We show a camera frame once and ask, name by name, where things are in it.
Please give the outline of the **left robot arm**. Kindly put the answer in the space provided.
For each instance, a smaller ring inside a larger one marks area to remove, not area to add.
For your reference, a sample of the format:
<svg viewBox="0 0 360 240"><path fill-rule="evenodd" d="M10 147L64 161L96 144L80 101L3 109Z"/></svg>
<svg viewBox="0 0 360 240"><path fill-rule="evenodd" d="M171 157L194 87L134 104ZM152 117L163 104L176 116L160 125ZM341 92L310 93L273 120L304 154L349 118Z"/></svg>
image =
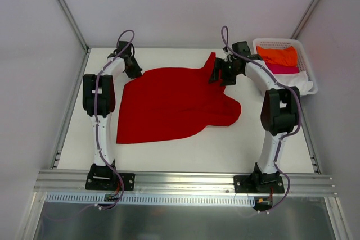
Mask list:
<svg viewBox="0 0 360 240"><path fill-rule="evenodd" d="M111 141L111 118L115 111L114 81L125 73L130 79L142 75L131 42L118 41L116 49L96 74L84 74L82 84L82 106L91 120L94 137L94 160L87 175L86 190L124 191L124 180L132 180L130 174L116 172L115 154Z"/></svg>

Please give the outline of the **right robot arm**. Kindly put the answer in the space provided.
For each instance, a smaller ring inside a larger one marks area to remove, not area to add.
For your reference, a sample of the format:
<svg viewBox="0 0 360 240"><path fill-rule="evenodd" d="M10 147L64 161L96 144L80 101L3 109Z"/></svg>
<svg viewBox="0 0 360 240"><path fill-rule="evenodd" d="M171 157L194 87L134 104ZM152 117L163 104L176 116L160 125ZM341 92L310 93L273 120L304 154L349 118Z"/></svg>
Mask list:
<svg viewBox="0 0 360 240"><path fill-rule="evenodd" d="M242 74L253 81L263 92L264 100L260 122L265 131L262 152L253 172L246 177L235 177L237 193L262 193L274 190L283 193L283 173L278 162L288 137L296 134L301 126L300 92L297 87L286 86L276 79L259 54L252 54L247 42L227 43L223 48L226 56L216 58L210 83L236 84Z"/></svg>

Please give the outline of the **red t-shirt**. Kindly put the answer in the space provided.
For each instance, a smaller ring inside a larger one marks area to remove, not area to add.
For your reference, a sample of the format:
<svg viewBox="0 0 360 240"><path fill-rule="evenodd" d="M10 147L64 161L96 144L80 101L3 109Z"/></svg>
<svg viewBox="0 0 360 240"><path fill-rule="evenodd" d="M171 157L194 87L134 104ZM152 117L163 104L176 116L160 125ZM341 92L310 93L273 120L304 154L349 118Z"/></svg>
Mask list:
<svg viewBox="0 0 360 240"><path fill-rule="evenodd" d="M191 137L207 126L229 127L241 105L210 83L216 54L203 67L161 67L146 71L123 88L117 144L169 141Z"/></svg>

